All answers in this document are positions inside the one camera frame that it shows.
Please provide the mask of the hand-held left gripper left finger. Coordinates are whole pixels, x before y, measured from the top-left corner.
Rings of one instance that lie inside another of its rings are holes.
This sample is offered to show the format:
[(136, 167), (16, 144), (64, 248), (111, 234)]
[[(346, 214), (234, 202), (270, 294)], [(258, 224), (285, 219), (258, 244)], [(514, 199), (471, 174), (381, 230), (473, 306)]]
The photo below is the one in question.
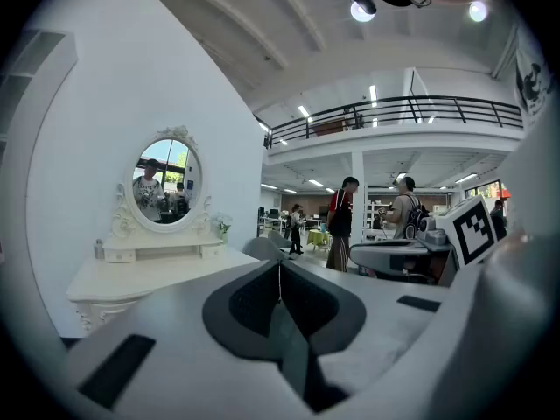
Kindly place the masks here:
[(233, 356), (208, 333), (207, 297), (260, 267), (252, 262), (156, 290), (74, 346), (78, 388), (130, 335), (155, 341), (109, 415), (118, 420), (305, 420), (312, 411), (269, 362)]

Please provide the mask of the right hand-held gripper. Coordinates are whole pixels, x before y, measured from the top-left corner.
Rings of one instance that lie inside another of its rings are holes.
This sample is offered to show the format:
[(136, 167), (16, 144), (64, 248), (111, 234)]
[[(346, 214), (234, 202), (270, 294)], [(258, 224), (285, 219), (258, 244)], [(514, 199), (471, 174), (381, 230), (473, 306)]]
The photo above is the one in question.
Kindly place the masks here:
[(433, 284), (449, 285), (460, 270), (484, 261), (497, 242), (492, 217), (478, 195), (418, 220), (415, 240), (354, 244), (349, 259), (376, 275), (406, 275), (408, 264)]

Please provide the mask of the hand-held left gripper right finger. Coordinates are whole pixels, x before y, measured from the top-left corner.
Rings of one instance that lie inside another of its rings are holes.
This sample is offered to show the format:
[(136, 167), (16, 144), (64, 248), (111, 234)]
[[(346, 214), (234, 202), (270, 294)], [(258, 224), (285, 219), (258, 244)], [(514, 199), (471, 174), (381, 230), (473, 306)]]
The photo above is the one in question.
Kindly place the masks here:
[(325, 411), (378, 382), (414, 345), (448, 290), (281, 263), (281, 297), (306, 340), (304, 400)]

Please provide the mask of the white dressing table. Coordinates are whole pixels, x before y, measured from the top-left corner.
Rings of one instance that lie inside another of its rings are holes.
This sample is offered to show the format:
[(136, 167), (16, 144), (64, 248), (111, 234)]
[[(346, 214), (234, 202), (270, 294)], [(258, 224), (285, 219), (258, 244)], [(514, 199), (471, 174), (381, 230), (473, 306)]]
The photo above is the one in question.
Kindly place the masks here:
[[(178, 227), (147, 225), (132, 207), (130, 174), (117, 184), (115, 209), (102, 244), (107, 249), (134, 249), (136, 261), (108, 263), (92, 257), (80, 266), (66, 297), (75, 305), (86, 333), (105, 326), (154, 291), (254, 262), (254, 258), (230, 248), (217, 235), (205, 163), (200, 157), (203, 193), (195, 215)], [(223, 255), (208, 260), (200, 257), (200, 245), (220, 243), (227, 246)]]

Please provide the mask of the table with green cloth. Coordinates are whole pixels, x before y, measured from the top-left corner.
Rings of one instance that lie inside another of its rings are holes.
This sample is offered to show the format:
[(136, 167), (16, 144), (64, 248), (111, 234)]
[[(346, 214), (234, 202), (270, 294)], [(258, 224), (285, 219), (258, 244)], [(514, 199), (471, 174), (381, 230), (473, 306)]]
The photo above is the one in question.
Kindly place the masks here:
[(307, 244), (314, 249), (329, 249), (331, 246), (331, 236), (328, 232), (318, 229), (310, 229), (307, 236)]

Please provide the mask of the grey chair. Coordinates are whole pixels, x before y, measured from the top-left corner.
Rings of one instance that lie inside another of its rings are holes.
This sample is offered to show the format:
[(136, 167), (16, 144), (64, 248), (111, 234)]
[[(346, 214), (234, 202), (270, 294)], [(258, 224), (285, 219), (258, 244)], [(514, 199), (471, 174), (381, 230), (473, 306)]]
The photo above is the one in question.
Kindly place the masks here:
[(253, 238), (243, 247), (243, 254), (259, 261), (284, 260), (288, 256), (269, 238)]

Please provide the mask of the vase with white flowers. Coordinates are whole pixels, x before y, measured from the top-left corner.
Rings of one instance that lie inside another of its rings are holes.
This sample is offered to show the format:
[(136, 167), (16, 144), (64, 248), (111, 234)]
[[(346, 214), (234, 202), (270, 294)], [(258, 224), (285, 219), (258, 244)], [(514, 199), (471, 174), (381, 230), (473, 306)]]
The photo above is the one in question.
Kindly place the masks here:
[(214, 217), (214, 225), (217, 230), (217, 235), (223, 243), (228, 243), (228, 230), (231, 228), (233, 218), (226, 213), (217, 213)]

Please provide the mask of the black balcony railing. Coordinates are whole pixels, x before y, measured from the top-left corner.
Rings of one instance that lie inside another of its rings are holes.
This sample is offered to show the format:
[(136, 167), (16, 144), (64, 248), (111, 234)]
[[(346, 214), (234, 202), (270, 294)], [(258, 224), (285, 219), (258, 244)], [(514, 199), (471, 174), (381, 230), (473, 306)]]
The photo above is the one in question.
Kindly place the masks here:
[(270, 150), (345, 131), (375, 129), (405, 123), (481, 123), (487, 126), (520, 130), (522, 112), (514, 104), (456, 95), (412, 95), (359, 101), (315, 113), (303, 112), (299, 118), (267, 130), (263, 146)]

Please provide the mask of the oval white-framed mirror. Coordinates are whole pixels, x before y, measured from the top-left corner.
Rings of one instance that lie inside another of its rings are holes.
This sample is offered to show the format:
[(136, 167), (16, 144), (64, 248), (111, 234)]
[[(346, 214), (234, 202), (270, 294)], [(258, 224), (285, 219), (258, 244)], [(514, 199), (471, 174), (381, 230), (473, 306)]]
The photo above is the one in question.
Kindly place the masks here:
[(133, 160), (129, 175), (132, 207), (147, 225), (176, 228), (195, 215), (203, 193), (203, 165), (186, 126), (157, 131)]

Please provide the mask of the person's white printed shirt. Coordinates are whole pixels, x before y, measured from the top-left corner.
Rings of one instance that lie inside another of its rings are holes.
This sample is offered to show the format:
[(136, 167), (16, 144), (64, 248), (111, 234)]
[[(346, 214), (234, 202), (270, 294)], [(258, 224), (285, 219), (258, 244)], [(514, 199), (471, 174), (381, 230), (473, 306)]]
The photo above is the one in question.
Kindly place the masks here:
[(556, 74), (550, 69), (541, 44), (525, 24), (517, 31), (514, 93), (525, 130), (560, 111)]

